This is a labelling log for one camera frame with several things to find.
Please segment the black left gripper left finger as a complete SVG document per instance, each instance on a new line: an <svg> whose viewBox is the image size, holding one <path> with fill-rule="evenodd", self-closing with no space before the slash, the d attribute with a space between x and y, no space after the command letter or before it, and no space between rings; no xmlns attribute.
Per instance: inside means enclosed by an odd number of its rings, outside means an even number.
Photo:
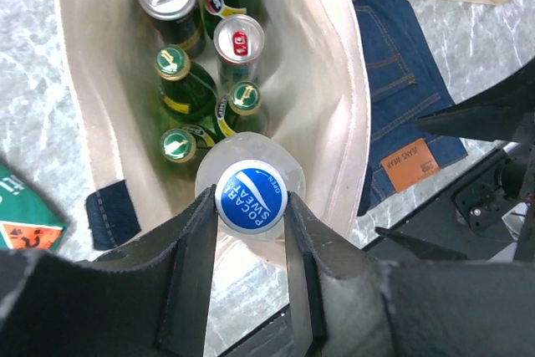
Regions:
<svg viewBox="0 0 535 357"><path fill-rule="evenodd" d="M217 239L215 191L92 262L1 253L4 356L200 356Z"/></svg>

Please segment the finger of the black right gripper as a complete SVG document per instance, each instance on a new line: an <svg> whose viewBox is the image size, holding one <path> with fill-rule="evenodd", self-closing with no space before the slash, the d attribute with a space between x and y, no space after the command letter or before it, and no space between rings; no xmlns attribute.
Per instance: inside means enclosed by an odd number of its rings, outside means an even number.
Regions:
<svg viewBox="0 0 535 357"><path fill-rule="evenodd" d="M432 242L408 236L389 228L376 227L375 232L384 239L389 239L410 251L417 258L432 261L466 261L468 256L463 252L442 247Z"/></svg>
<svg viewBox="0 0 535 357"><path fill-rule="evenodd" d="M434 134L492 142L534 141L534 61L491 88L415 120Z"/></svg>

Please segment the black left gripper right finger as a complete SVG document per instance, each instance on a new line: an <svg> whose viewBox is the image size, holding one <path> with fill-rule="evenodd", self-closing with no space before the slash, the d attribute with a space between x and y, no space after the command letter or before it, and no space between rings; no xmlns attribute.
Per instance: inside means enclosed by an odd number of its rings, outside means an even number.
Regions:
<svg viewBox="0 0 535 357"><path fill-rule="evenodd" d="M534 266L377 260L296 194L284 213L298 356L531 356Z"/></svg>

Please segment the clear bottle blue cap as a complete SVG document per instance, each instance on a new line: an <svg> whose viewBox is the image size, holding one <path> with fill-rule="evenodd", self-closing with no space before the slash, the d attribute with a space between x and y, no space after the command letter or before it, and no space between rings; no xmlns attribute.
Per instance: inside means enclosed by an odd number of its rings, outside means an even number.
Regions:
<svg viewBox="0 0 535 357"><path fill-rule="evenodd" d="M219 227L262 242L283 237L288 194L306 194L303 168L265 135L242 132L216 144L196 173L195 193L215 186Z"/></svg>

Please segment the beige canvas tote bag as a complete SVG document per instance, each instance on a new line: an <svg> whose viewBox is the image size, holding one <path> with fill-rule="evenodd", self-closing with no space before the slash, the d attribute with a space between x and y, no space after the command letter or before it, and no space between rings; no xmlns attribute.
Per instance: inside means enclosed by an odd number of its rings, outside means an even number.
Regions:
<svg viewBox="0 0 535 357"><path fill-rule="evenodd" d="M155 56L163 42L138 0L55 0L83 122L99 262L124 267L130 246L179 214L193 180L160 153L177 120ZM351 0L261 0L259 64L268 135L303 168L305 200L343 237L355 223L370 143L370 95Z"/></svg>

